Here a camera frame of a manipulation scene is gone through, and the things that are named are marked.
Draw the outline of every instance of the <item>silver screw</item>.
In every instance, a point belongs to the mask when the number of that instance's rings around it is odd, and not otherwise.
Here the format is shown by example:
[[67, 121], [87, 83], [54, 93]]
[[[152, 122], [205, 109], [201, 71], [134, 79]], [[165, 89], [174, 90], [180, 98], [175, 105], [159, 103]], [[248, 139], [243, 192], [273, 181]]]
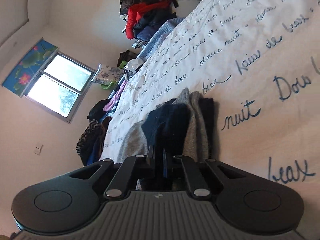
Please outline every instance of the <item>silver screw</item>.
[[121, 196], [122, 192], [121, 190], [119, 189], [109, 189], [107, 192], [106, 192], [106, 195], [108, 197], [119, 197]]
[[198, 188], [193, 193], [198, 197], [206, 197], [209, 196], [210, 191], [205, 188]]

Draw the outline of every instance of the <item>bed sheet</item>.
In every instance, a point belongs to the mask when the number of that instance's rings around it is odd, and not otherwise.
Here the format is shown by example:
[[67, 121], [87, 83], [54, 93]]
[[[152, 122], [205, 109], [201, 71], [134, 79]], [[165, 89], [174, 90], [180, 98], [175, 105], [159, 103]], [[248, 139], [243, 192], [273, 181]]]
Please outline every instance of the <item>bed sheet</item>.
[[214, 98], [217, 158], [300, 193], [320, 228], [320, 0], [203, 0], [126, 86], [101, 158], [188, 87]]

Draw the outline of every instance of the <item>patterned pillow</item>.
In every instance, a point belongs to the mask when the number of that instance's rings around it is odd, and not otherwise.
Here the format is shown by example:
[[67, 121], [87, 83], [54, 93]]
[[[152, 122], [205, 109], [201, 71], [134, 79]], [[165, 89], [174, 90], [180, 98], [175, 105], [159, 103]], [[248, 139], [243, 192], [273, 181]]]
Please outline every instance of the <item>patterned pillow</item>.
[[99, 64], [99, 69], [94, 75], [91, 82], [109, 85], [112, 81], [119, 82], [123, 76], [123, 71], [116, 67], [109, 67], [104, 64]]

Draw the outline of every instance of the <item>gray knit sock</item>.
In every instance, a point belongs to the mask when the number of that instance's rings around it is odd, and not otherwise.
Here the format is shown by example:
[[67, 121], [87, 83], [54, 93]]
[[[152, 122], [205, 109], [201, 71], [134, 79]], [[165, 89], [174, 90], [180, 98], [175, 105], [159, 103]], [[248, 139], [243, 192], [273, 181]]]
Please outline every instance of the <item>gray knit sock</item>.
[[116, 163], [122, 163], [127, 157], [138, 154], [147, 155], [148, 145], [141, 125], [145, 120], [136, 122], [128, 131], [120, 147]]
[[207, 138], [207, 132], [205, 130], [204, 119], [199, 107], [200, 98], [201, 98], [201, 94], [198, 91], [193, 92], [190, 95], [191, 105], [196, 115], [198, 162], [203, 163], [205, 159], [209, 158], [209, 147], [208, 147], [208, 138]]
[[184, 140], [182, 154], [185, 156], [189, 156], [193, 158], [195, 162], [198, 162], [197, 138], [196, 138], [196, 115], [189, 100], [189, 89], [185, 88], [184, 90], [182, 90], [180, 95], [172, 104], [173, 105], [186, 104], [190, 111], [189, 127], [187, 130], [186, 138]]

